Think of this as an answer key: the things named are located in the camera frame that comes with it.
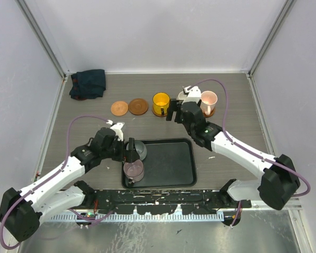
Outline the pink ceramic mug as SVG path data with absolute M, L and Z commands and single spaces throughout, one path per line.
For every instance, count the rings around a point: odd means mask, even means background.
M 211 110 L 215 108 L 216 103 L 218 101 L 217 95 L 212 91 L 204 91 L 201 94 L 201 104 L 200 108 L 206 112 L 206 114 L 210 114 Z

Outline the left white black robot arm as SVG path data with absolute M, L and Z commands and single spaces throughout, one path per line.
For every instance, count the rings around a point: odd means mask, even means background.
M 87 144 L 75 148 L 58 167 L 38 181 L 21 190 L 5 191 L 0 206 L 0 238 L 6 229 L 17 242 L 23 242 L 48 218 L 69 208 L 92 207 L 97 200 L 96 191 L 86 182 L 77 181 L 65 191 L 62 188 L 99 166 L 102 160 L 134 162 L 139 158 L 135 140 L 129 138 L 125 143 L 119 124 L 101 128 Z

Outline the grey ceramic mug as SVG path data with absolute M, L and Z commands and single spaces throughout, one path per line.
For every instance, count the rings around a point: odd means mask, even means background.
M 138 160 L 144 160 L 147 155 L 147 148 L 145 144 L 142 141 L 135 140 L 135 148 L 137 153 L 139 154 L 139 159 Z

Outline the brown wooden saucer coaster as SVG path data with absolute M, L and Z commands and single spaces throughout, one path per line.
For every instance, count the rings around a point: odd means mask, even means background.
M 206 118 L 209 118 L 209 117 L 211 117 L 211 116 L 214 115 L 215 110 L 216 110 L 216 108 L 213 108 L 213 109 L 211 110 L 210 114 L 206 114 L 206 112 L 203 111 L 203 115 L 204 115 Z
M 134 115 L 143 115 L 147 112 L 149 104 L 145 99 L 136 98 L 129 103 L 129 112 Z
M 168 110 L 166 110 L 165 108 L 159 108 L 159 110 L 156 111 L 154 108 L 152 108 L 152 113 L 155 116 L 163 118 L 163 117 L 167 117 Z

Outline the yellow ceramic mug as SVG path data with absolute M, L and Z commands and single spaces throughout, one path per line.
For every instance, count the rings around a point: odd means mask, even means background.
M 164 92 L 159 92 L 153 96 L 152 101 L 152 108 L 154 108 L 156 111 L 159 110 L 159 108 L 165 108 L 167 110 L 170 103 L 170 97 Z

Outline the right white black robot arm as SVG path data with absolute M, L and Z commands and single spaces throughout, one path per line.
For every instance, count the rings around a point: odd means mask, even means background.
M 200 147 L 221 154 L 250 171 L 256 180 L 229 180 L 219 191 L 219 199 L 231 208 L 242 200 L 262 200 L 270 208 L 281 210 L 300 186 L 292 160 L 256 150 L 206 120 L 196 102 L 172 99 L 166 119 L 181 123 Z

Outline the woven rattan coaster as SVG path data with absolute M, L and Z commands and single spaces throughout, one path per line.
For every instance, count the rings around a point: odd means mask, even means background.
M 128 108 L 125 101 L 116 101 L 111 105 L 111 113 L 115 116 L 123 116 L 127 113 Z

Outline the cream ceramic mug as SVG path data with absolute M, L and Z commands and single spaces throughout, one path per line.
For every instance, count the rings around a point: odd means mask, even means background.
M 184 101 L 186 98 L 187 98 L 187 95 L 183 91 L 181 91 L 176 97 L 177 100 L 181 100 L 181 101 Z

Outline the lilac ceramic mug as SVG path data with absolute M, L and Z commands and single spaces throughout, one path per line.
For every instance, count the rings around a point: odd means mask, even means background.
M 136 160 L 132 163 L 126 162 L 123 166 L 123 172 L 129 183 L 134 184 L 144 178 L 144 164 L 141 160 Z

